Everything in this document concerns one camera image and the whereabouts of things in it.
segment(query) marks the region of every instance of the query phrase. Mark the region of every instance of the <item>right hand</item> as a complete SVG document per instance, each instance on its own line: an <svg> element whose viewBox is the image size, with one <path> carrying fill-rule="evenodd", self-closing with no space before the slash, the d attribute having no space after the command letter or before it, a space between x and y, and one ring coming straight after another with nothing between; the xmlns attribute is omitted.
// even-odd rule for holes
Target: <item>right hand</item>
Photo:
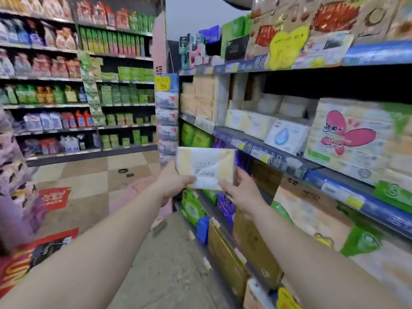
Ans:
<svg viewBox="0 0 412 309"><path fill-rule="evenodd" d="M266 203L260 195L255 181L243 169L236 167L236 186L226 180L219 180L219 186L228 193L233 203L246 217L254 218L256 210Z"/></svg>

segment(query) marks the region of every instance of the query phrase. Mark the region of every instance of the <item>hand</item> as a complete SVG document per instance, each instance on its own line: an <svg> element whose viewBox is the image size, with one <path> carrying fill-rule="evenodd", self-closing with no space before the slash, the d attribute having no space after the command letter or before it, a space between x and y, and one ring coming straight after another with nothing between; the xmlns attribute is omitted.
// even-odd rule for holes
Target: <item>hand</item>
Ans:
<svg viewBox="0 0 412 309"><path fill-rule="evenodd" d="M163 168L162 172L153 183L156 193L162 193L162 206L165 206L169 198L176 196L186 185L196 181L196 176L179 175L176 171L176 161L171 160Z"/></svg>
<svg viewBox="0 0 412 309"><path fill-rule="evenodd" d="M231 196L232 202L245 213L249 219L254 218L256 210L264 205L263 197L260 195L255 181L243 169L236 167L236 185L226 180L219 180L219 186Z"/></svg>

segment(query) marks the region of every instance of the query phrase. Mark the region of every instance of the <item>pink butterfly logo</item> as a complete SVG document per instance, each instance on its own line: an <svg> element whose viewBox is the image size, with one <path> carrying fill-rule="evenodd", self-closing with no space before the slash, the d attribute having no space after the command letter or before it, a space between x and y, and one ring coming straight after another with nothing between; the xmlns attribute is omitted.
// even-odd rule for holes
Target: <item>pink butterfly logo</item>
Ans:
<svg viewBox="0 0 412 309"><path fill-rule="evenodd" d="M348 124L353 127L359 126L359 122L348 119ZM346 132L346 121L337 110L330 111L326 116L326 125L323 127L324 132L332 132L341 136L341 140L324 137L321 143L332 145L338 155L345 152L345 146L361 146L372 142L376 138L376 131L371 129L354 129Z"/></svg>

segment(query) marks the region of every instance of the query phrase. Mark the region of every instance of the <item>blue shelf edge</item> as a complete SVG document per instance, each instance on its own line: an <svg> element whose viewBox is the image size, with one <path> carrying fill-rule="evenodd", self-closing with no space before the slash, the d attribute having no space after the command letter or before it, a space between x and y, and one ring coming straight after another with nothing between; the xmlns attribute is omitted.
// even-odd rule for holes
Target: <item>blue shelf edge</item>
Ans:
<svg viewBox="0 0 412 309"><path fill-rule="evenodd" d="M197 65L194 68L179 70L179 76L204 74L230 74L241 72L270 72L264 64L267 54L252 60L230 61L222 65ZM352 46L347 51L341 66L391 65L412 63L412 41L390 41L378 44Z"/></svg>
<svg viewBox="0 0 412 309"><path fill-rule="evenodd" d="M195 124L196 117L193 115L180 114L180 117L190 124ZM302 180L307 184L322 190L322 192L325 192L325 189L322 189L325 182L330 186L335 186L338 193L334 195L327 193L328 195L345 203L347 206L358 210L388 228L412 239L412 215L375 198L373 196L374 187L317 163L308 161L302 156L293 156L284 151L275 149L274 147L265 145L263 141L250 135L246 135L241 131L215 126L211 134L260 160L262 160L262 158L260 158L262 155L259 155L259 153L262 152L264 156L269 157L267 160L262 160L266 164L283 173ZM293 158L301 162L302 166L298 169L288 167L286 161L287 158ZM348 191L351 195L362 198L363 205L361 208L358 209L346 203L345 199L342 198L344 196L344 194L341 193L342 191Z"/></svg>

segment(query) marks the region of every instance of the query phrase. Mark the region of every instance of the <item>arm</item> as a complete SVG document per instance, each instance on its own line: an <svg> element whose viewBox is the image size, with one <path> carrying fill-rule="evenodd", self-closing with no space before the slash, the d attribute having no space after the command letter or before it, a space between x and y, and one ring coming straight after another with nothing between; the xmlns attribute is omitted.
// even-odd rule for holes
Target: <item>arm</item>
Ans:
<svg viewBox="0 0 412 309"><path fill-rule="evenodd" d="M105 309L132 267L160 207L196 177L169 162L125 207L35 267L0 301L1 309Z"/></svg>
<svg viewBox="0 0 412 309"><path fill-rule="evenodd" d="M253 179L240 168L237 183L219 181L252 219L304 309L406 309L384 285L352 260L313 239L268 206Z"/></svg>

